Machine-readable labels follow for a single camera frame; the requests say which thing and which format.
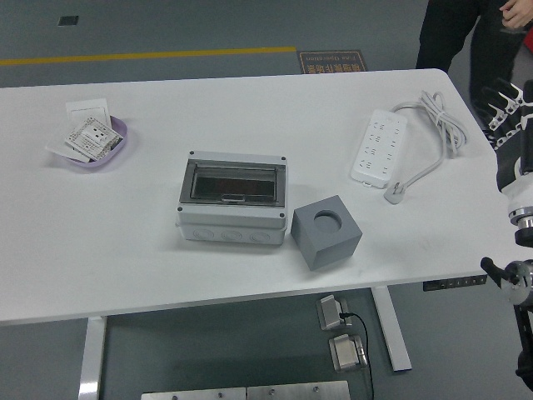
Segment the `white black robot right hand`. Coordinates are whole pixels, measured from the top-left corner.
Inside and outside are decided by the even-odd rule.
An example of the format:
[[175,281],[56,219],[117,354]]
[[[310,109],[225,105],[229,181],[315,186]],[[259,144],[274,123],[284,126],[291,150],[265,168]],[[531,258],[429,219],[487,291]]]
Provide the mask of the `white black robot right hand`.
[[474,101],[482,131],[496,153],[498,190],[508,210],[532,206],[532,81],[523,88],[501,78]]

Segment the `person's left hand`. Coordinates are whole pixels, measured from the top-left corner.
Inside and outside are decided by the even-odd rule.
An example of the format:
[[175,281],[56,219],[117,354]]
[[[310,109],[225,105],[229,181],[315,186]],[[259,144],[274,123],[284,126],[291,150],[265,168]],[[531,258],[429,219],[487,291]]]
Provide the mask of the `person's left hand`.
[[532,0],[509,0],[501,7],[502,24],[506,28],[524,28],[532,21]]

